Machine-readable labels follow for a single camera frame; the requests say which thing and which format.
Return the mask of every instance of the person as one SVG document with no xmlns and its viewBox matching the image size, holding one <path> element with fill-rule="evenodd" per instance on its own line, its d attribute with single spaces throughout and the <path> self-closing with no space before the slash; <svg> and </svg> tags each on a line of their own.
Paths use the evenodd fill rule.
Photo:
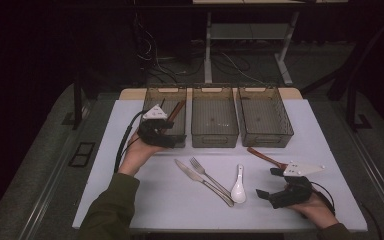
<svg viewBox="0 0 384 240">
<path fill-rule="evenodd" d="M 139 180 L 134 176 L 146 161 L 164 148 L 151 146 L 134 133 L 118 172 L 112 176 L 108 189 L 91 204 L 80 226 L 78 239 L 130 239 L 129 226 L 134 215 L 134 202 Z M 321 240 L 351 239 L 347 228 L 339 223 L 316 195 L 301 204 L 289 206 L 312 221 Z"/>
</svg>

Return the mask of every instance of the knife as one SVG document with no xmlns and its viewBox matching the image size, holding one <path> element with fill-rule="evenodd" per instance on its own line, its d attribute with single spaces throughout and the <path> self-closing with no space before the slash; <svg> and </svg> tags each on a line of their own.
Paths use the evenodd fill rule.
<svg viewBox="0 0 384 240">
<path fill-rule="evenodd" d="M 221 199 L 223 199 L 223 201 L 225 201 L 227 203 L 227 205 L 229 207 L 233 207 L 234 205 L 234 202 L 233 200 L 227 196 L 226 194 L 222 193 L 220 190 L 218 190 L 216 187 L 214 187 L 213 185 L 211 185 L 209 182 L 205 181 L 202 177 L 200 177 L 197 173 L 195 173 L 194 171 L 190 170 L 188 167 L 186 167 L 182 162 L 180 162 L 179 160 L 177 159 L 174 159 L 174 161 L 176 162 L 177 166 L 184 172 L 186 173 L 186 175 L 188 175 L 188 177 L 190 177 L 192 180 L 194 181 L 197 181 L 197 182 L 200 182 L 202 184 L 204 184 L 205 186 L 207 186 L 209 189 L 211 189 L 213 192 L 215 192 L 219 197 L 221 197 Z"/>
</svg>

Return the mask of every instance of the sleeve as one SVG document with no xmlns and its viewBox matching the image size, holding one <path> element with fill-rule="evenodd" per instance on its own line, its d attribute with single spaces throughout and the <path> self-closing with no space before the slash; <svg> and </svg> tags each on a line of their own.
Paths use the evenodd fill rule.
<svg viewBox="0 0 384 240">
<path fill-rule="evenodd" d="M 342 223 L 337 223 L 320 230 L 317 234 L 317 238 L 319 240 L 351 240 L 351 233 Z"/>
<path fill-rule="evenodd" d="M 80 226 L 78 239 L 130 239 L 139 180 L 116 173 L 108 189 L 93 201 Z"/>
</svg>

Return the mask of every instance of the spoon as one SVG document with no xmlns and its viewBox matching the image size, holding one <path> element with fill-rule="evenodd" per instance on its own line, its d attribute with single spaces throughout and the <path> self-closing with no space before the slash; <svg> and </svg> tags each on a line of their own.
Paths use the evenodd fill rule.
<svg viewBox="0 0 384 240">
<path fill-rule="evenodd" d="M 236 180 L 235 186 L 233 186 L 232 192 L 230 196 L 233 201 L 237 203 L 243 203 L 246 200 L 246 194 L 244 190 L 244 186 L 242 184 L 242 172 L 244 170 L 244 166 L 238 164 L 238 179 Z"/>
</svg>

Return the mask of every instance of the table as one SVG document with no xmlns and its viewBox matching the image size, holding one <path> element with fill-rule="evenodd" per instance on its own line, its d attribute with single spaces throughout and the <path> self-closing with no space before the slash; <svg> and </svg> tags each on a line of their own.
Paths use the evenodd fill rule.
<svg viewBox="0 0 384 240">
<path fill-rule="evenodd" d="M 296 89 L 281 88 L 280 92 L 295 135 L 286 148 L 255 149 L 279 162 L 294 160 L 324 165 L 325 171 L 308 178 L 329 190 L 335 200 L 338 219 L 350 231 L 366 231 L 364 217 L 309 103 L 300 99 Z M 120 95 L 121 100 L 116 101 L 73 222 L 74 228 L 80 227 L 92 201 L 107 188 L 119 143 L 131 118 L 142 109 L 144 94 L 145 89 L 126 89 Z M 188 94 L 186 115 L 190 114 Z M 242 147 L 240 138 L 237 146 L 231 149 L 194 149 L 191 145 L 190 117 L 187 117 L 186 126 L 188 137 L 185 148 L 157 153 L 136 175 L 141 185 L 136 196 L 136 214 L 131 223 L 133 232 L 297 232 L 315 229 L 312 223 L 296 212 L 273 209 L 268 201 L 257 197 L 255 189 L 278 192 L 283 190 L 285 181 L 272 176 L 269 169 L 274 166 L 249 154 Z M 174 159 L 191 167 L 189 159 L 192 156 L 227 189 L 235 183 L 237 164 L 242 164 L 247 201 L 229 208 L 205 186 L 189 179 L 176 166 Z"/>
<path fill-rule="evenodd" d="M 316 0 L 316 4 L 346 3 L 348 0 Z M 194 4 L 291 4 L 291 0 L 193 0 Z M 288 68 L 285 65 L 285 56 L 291 43 L 299 11 L 295 11 L 288 23 L 270 24 L 217 24 L 211 21 L 211 12 L 207 14 L 207 34 L 204 62 L 205 82 L 212 82 L 211 72 L 211 39 L 283 39 L 279 53 L 274 55 L 277 67 L 285 85 L 293 84 Z"/>
</svg>

